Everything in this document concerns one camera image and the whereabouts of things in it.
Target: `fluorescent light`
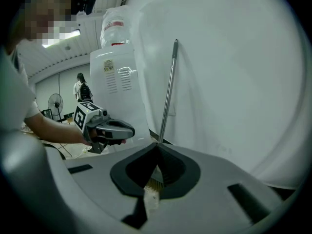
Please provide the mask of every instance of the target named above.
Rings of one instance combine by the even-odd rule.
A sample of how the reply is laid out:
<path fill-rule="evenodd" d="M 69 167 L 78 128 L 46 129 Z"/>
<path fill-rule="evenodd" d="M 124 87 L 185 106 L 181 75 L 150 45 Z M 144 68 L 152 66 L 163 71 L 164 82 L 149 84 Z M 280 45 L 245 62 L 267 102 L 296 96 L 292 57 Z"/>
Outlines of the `fluorescent light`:
<path fill-rule="evenodd" d="M 59 43 L 60 41 L 62 40 L 65 40 L 65 39 L 69 39 L 69 38 L 72 38 L 72 37 L 76 37 L 76 36 L 79 36 L 80 35 L 80 30 L 77 29 L 77 30 L 74 30 L 73 32 L 70 32 L 70 33 L 60 33 L 59 34 L 59 39 L 48 39 L 48 44 L 43 44 L 42 46 L 47 48 L 53 44 L 57 44 Z"/>

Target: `forearm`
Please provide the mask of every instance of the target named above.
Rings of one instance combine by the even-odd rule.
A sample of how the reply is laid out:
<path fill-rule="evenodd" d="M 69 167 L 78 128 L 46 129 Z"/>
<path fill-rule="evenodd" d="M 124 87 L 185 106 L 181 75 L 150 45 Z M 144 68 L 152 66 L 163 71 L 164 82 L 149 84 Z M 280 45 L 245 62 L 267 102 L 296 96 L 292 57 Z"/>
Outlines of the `forearm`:
<path fill-rule="evenodd" d="M 25 119 L 25 123 L 40 138 L 53 143 L 85 143 L 81 131 L 68 124 L 55 122 L 41 114 Z"/>

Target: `fan stand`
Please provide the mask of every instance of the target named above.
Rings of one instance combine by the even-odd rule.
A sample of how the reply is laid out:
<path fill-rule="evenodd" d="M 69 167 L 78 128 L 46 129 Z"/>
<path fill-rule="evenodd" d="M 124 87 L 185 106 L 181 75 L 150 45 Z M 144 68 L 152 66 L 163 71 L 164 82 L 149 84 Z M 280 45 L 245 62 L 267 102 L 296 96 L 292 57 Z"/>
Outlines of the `fan stand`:
<path fill-rule="evenodd" d="M 59 116 L 59 120 L 61 121 L 60 112 L 59 112 L 59 103 L 58 102 L 54 102 L 54 106 L 58 109 L 58 116 Z"/>

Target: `qr code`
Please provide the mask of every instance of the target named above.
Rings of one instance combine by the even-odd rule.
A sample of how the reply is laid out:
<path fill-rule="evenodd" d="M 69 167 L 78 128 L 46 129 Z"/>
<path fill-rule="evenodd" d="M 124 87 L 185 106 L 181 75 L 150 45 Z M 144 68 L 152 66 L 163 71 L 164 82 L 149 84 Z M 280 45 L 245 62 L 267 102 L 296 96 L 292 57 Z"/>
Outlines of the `qr code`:
<path fill-rule="evenodd" d="M 113 66 L 113 60 L 106 60 L 104 62 L 104 71 L 112 71 L 114 70 L 114 66 Z"/>

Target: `ceiling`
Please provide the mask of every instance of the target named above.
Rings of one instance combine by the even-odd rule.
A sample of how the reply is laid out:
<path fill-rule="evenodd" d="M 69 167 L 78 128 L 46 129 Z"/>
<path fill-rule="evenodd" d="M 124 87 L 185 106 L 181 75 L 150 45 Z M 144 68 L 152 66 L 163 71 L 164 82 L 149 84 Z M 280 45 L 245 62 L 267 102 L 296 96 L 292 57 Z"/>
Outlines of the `ceiling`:
<path fill-rule="evenodd" d="M 82 56 L 101 48 L 100 35 L 102 17 L 108 8 L 120 6 L 122 0 L 96 0 L 93 13 L 77 15 L 77 20 L 71 29 L 79 29 L 80 36 L 61 41 L 60 44 L 44 48 L 37 42 L 22 41 L 19 46 L 19 56 L 25 65 L 28 78 L 31 80 L 42 73 L 50 73 L 56 66 L 63 66 L 63 70 L 71 68 L 70 63 L 79 64 Z"/>

